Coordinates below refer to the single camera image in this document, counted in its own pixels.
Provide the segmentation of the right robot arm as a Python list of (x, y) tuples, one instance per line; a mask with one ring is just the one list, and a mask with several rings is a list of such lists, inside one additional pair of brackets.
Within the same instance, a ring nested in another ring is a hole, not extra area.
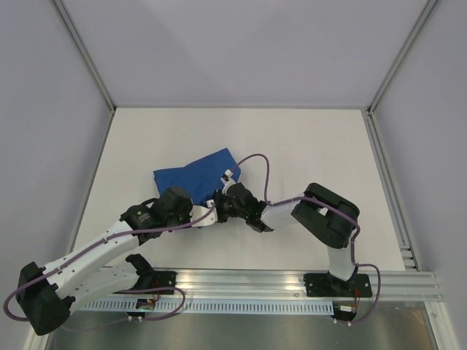
[(300, 224), (328, 247), (328, 284), (332, 292), (346, 295), (355, 287), (358, 269), (352, 237), (359, 232), (359, 208), (328, 188), (311, 183), (300, 195), (276, 203), (260, 201), (241, 183), (214, 194), (218, 221), (243, 219), (253, 230), (272, 232)]

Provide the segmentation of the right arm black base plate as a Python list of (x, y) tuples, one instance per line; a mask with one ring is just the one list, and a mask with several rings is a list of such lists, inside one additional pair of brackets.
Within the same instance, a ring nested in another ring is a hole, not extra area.
[(371, 298), (371, 282), (367, 274), (358, 273), (343, 281), (329, 273), (306, 273), (303, 276), (309, 298)]

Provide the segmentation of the blue surgical drape cloth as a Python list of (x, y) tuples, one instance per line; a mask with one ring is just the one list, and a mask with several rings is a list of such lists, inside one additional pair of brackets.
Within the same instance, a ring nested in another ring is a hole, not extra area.
[(170, 187), (181, 187), (192, 200), (195, 211), (191, 214), (195, 214), (192, 217), (195, 220), (208, 211), (198, 208), (205, 207), (206, 202), (213, 199), (215, 191), (224, 188), (222, 176), (227, 170), (231, 171), (232, 180), (239, 182), (241, 170), (236, 164), (229, 149), (224, 148), (186, 166), (155, 170), (153, 179), (160, 195)]

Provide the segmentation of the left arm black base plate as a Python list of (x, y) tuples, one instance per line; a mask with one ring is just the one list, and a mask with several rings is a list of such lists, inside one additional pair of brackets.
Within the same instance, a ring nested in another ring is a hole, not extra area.
[(132, 294), (173, 295), (176, 287), (177, 272), (151, 270), (142, 274), (136, 284), (129, 289)]

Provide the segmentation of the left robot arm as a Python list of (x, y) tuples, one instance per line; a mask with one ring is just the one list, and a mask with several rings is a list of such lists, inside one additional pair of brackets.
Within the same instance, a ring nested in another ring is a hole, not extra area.
[(175, 277), (158, 273), (133, 249), (161, 235), (161, 228), (190, 222), (190, 196), (169, 187), (159, 198), (131, 206), (105, 233), (61, 259), (20, 271), (15, 299), (37, 335), (58, 329), (76, 310), (122, 290), (174, 294)]

